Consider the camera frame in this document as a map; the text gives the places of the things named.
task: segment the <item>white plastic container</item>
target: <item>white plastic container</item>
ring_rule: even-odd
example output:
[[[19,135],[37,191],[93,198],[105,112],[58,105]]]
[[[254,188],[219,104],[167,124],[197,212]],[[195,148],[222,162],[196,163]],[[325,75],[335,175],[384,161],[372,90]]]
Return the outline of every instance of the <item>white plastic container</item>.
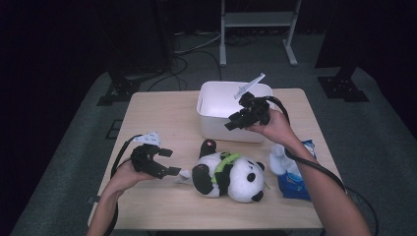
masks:
[[[200,114],[200,130],[206,139],[260,143],[265,137],[244,129],[227,130],[224,124],[230,122],[228,117],[241,110],[239,98],[234,95],[244,82],[206,82],[200,90],[197,112]],[[272,95],[272,89],[264,84],[256,84],[249,89],[254,96]]]

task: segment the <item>panda face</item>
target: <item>panda face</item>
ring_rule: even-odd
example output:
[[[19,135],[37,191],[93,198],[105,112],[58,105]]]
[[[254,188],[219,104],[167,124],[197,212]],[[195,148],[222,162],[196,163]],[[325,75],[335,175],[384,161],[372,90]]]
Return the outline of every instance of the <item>panda face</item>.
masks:
[[[246,156],[235,160],[230,171],[230,198],[241,203],[250,203],[255,196],[260,200],[265,186],[264,169],[261,163]]]

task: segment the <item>black cable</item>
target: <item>black cable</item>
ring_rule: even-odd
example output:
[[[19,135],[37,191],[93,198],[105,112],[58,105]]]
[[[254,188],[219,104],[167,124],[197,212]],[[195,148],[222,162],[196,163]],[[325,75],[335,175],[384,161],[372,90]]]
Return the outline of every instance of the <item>black cable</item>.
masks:
[[[218,63],[217,59],[215,58],[215,56],[213,56],[211,53],[206,52],[206,51],[189,51],[189,52],[186,52],[186,53],[179,54],[179,56],[184,56],[184,55],[191,54],[191,53],[204,53],[204,54],[210,56],[214,60],[215,65],[217,67],[219,80],[222,81],[221,69],[220,69],[219,63]]]
[[[182,50],[182,51],[174,51],[174,54],[176,54],[176,55],[186,54],[186,53],[191,52],[191,51],[194,51],[196,49],[208,47],[209,45],[212,45],[215,42],[217,42],[216,45],[218,45],[218,39],[219,38],[220,38],[220,34],[218,34],[216,37],[214,37],[214,38],[212,38],[212,39],[210,39],[210,40],[208,40],[208,41],[206,41],[206,42],[204,42],[204,43],[202,43],[200,45],[197,45],[197,46],[194,46],[194,47],[191,47],[189,49]]]
[[[276,98],[276,97],[274,97],[274,96],[265,96],[264,97],[264,99],[266,99],[266,100],[269,100],[269,101],[271,101],[271,102],[273,102],[275,105],[277,105],[280,109],[281,109],[281,111],[282,111],[282,113],[284,114],[284,116],[285,116],[285,118],[286,118],[286,120],[288,121],[288,124],[289,124],[289,116],[288,116],[288,112],[286,111],[286,109],[285,109],[285,107],[283,106],[283,104],[282,104],[282,102],[278,99],[278,98]],[[375,210],[374,210],[374,208],[372,207],[372,205],[368,202],[368,200],[366,200],[362,195],[360,195],[357,191],[355,191],[355,190],[353,190],[353,189],[351,189],[351,188],[349,188],[349,187],[346,187],[346,186],[344,186],[344,184],[343,184],[343,182],[341,182],[341,180],[335,175],[335,174],[333,174],[331,171],[329,171],[328,169],[326,169],[325,167],[323,167],[323,166],[321,166],[321,165],[319,165],[319,164],[317,164],[317,163],[315,163],[315,162],[312,162],[312,161],[310,161],[310,160],[307,160],[307,159],[304,159],[304,158],[301,158],[301,157],[299,157],[299,156],[295,156],[295,155],[293,155],[291,152],[289,152],[287,149],[285,149],[285,154],[288,156],[288,158],[290,158],[290,159],[293,159],[294,161],[296,161],[296,162],[300,162],[300,163],[302,163],[302,164],[305,164],[305,165],[308,165],[308,166],[310,166],[310,167],[313,167],[313,168],[315,168],[315,169],[317,169],[317,170],[319,170],[319,171],[321,171],[322,173],[324,173],[324,174],[326,174],[329,178],[331,178],[346,194],[348,194],[349,192],[352,192],[352,193],[354,193],[356,196],[358,196],[360,199],[362,199],[364,202],[365,202],[365,204],[368,206],[368,208],[371,210],[371,212],[372,212],[372,215],[373,215],[373,217],[374,217],[374,220],[375,220],[375,232],[374,232],[374,235],[375,236],[377,236],[378,234],[379,234],[379,230],[380,230],[380,224],[379,224],[379,220],[378,220],[378,216],[377,216],[377,213],[375,212]],[[327,233],[326,233],[326,230],[325,229],[323,229],[322,230],[322,232],[321,232],[321,234],[320,234],[320,236],[325,236]]]
[[[377,212],[375,211],[375,209],[372,207],[371,203],[369,203],[369,201],[363,197],[361,194],[359,194],[357,191],[349,188],[349,187],[345,187],[347,189],[348,192],[352,192],[354,193],[356,196],[358,196],[361,200],[363,200],[365,202],[365,204],[368,206],[368,208],[371,210],[371,213],[374,217],[375,220],[375,232],[374,235],[377,236],[380,233],[380,221],[378,220],[378,216],[377,216]]]
[[[136,137],[140,137],[141,135],[136,135],[134,137],[132,137],[130,140],[126,141],[125,144],[122,146],[122,148],[119,150],[119,153],[116,156],[116,159],[114,160],[113,166],[111,167],[111,172],[110,172],[110,179],[113,178],[114,174],[117,171],[117,168],[124,164],[125,162],[127,162],[129,159],[124,160],[122,162],[122,164],[119,165],[119,161],[122,158],[122,155],[125,153],[126,148],[128,147],[129,143]],[[111,232],[113,232],[114,226],[116,226],[116,222],[117,222],[117,218],[119,216],[119,204],[116,204],[116,209],[114,210],[114,214],[113,214],[113,218],[111,219],[110,225],[107,227],[107,230],[105,232],[105,236],[108,236],[111,234]]]
[[[239,35],[227,36],[225,44],[232,47],[245,47],[258,41],[258,38],[255,35],[252,35],[252,37],[254,39],[251,40],[249,36],[242,36],[242,31],[239,31]]]
[[[181,59],[181,60],[183,60],[183,61],[184,61],[184,63],[186,64],[186,67],[184,68],[184,70],[185,70],[185,69],[187,68],[187,61],[185,61],[185,60],[184,60],[184,59],[182,59],[182,58],[176,58],[176,59]],[[184,90],[187,90],[188,82],[184,81],[183,79],[181,79],[181,78],[178,76],[180,73],[173,73],[171,68],[169,68],[169,72],[171,73],[171,75],[172,75],[173,77],[175,77],[175,79],[177,79],[177,83],[178,83],[178,90],[181,90],[181,82],[185,84],[185,88],[184,88]]]
[[[120,166],[122,166],[124,163],[128,162],[129,160],[131,160],[131,157],[129,157],[129,158],[127,158],[127,159],[123,160],[123,162],[122,162],[122,163],[120,163],[120,164],[119,164],[119,166],[117,166],[117,169],[119,169],[119,167],[120,167]]]
[[[157,80],[156,82],[154,82],[149,88],[148,88],[148,91],[150,91],[154,86],[156,86],[157,84],[159,84],[160,82],[162,82],[162,81],[164,81],[164,80],[166,80],[166,79],[169,79],[169,78],[172,78],[172,77],[175,77],[175,76],[178,76],[179,74],[181,74],[181,73],[183,73],[186,69],[187,69],[187,67],[188,67],[188,63],[187,63],[187,61],[186,60],[184,60],[183,58],[176,58],[176,59],[178,59],[178,60],[181,60],[181,61],[183,61],[184,63],[185,63],[185,66],[184,66],[184,68],[183,69],[181,69],[181,71],[179,71],[179,72],[177,72],[177,73],[172,73],[171,72],[171,75],[169,75],[169,76],[166,76],[166,77],[163,77],[163,78],[161,78],[161,79],[159,79],[159,80]]]

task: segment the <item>white shelf frame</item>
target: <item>white shelf frame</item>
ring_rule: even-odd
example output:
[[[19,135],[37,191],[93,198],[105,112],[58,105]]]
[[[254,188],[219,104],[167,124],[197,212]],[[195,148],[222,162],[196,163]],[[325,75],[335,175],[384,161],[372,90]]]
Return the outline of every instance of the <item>white shelf frame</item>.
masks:
[[[288,37],[282,40],[289,63],[297,66],[298,62],[291,48],[291,41],[297,24],[302,0],[297,0],[293,12],[256,12],[256,13],[226,13],[225,0],[221,0],[221,29],[220,29],[220,61],[226,66],[226,28],[239,27],[289,27]]]

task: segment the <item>dark background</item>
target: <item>dark background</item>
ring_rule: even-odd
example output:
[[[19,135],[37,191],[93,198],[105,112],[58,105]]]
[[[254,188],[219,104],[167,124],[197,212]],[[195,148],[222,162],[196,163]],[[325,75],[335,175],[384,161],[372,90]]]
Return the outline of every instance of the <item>dark background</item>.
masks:
[[[173,31],[219,29],[220,1],[196,2],[168,1]],[[2,235],[13,229],[95,79],[137,55],[129,47],[116,50],[129,38],[117,33],[126,31],[104,33],[112,24],[125,25],[121,16],[100,15],[103,3],[114,1],[0,0]],[[293,4],[228,0],[227,8],[277,11]],[[317,67],[338,67],[353,56],[414,136],[416,14],[413,1],[304,0],[296,29],[326,32]]]

